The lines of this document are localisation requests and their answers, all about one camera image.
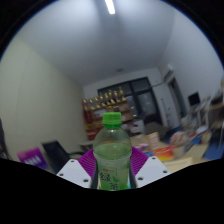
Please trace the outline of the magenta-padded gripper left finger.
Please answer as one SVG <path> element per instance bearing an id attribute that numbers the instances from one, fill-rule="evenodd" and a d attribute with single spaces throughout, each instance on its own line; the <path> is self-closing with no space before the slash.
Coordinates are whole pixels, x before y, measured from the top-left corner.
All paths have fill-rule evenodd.
<path id="1" fill-rule="evenodd" d="M 96 189 L 98 175 L 93 151 L 88 151 L 78 160 L 70 159 L 57 175 L 83 188 Z"/>

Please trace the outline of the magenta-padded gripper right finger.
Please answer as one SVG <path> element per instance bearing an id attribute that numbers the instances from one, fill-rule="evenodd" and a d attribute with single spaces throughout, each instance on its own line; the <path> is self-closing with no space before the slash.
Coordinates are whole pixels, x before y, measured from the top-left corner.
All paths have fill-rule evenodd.
<path id="1" fill-rule="evenodd" d="M 156 157 L 148 157 L 137 148 L 132 148 L 129 171 L 129 188 L 136 189 L 157 181 L 171 172 Z"/>

